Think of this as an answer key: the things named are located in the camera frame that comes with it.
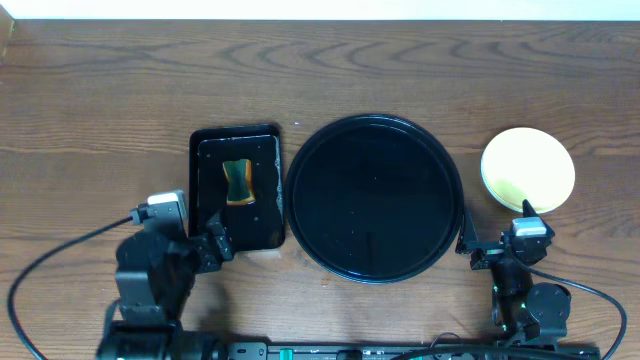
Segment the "green and yellow sponge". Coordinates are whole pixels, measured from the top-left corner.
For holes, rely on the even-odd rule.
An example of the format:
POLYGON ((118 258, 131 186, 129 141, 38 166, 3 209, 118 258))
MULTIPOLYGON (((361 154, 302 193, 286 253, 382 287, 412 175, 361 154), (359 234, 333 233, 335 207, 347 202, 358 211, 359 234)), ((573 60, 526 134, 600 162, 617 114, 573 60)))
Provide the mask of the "green and yellow sponge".
POLYGON ((223 171, 227 180, 226 204, 244 206, 254 203, 251 161, 249 159, 225 161, 223 171))

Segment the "yellow plate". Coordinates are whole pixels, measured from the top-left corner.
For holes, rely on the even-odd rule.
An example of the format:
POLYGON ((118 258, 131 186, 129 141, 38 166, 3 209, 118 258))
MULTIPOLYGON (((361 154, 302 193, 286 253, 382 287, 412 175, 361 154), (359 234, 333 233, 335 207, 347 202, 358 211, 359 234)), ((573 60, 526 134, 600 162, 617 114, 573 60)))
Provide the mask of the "yellow plate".
POLYGON ((491 139, 480 172, 490 195, 517 212, 524 201, 538 213, 558 208, 570 197, 576 179, 574 162, 562 143, 529 127, 511 128, 491 139))

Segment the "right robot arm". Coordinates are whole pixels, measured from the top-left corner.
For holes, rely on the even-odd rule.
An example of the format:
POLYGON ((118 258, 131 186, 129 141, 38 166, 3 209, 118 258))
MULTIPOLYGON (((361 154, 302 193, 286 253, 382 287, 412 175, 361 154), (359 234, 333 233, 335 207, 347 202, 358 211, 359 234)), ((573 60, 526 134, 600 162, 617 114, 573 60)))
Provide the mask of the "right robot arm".
POLYGON ((529 202, 523 205, 523 216, 493 242, 478 239, 466 211, 456 252, 470 257, 471 269, 491 272, 492 321, 504 331, 496 344, 552 349, 567 335, 571 293, 562 285, 533 281, 528 268, 547 256, 555 232, 529 202))

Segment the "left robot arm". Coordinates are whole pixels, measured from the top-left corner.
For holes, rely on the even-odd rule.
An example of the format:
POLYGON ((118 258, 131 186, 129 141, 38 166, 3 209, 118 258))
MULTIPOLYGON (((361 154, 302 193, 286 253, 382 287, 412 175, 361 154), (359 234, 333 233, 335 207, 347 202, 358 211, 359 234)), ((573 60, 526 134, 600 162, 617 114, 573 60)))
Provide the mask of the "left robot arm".
POLYGON ((202 359, 229 357, 216 335, 187 331, 180 318, 198 274, 215 272, 234 250, 221 212, 205 232, 189 237, 178 211, 169 205, 131 211, 142 230, 116 250, 119 299, 105 314, 98 359, 202 359))

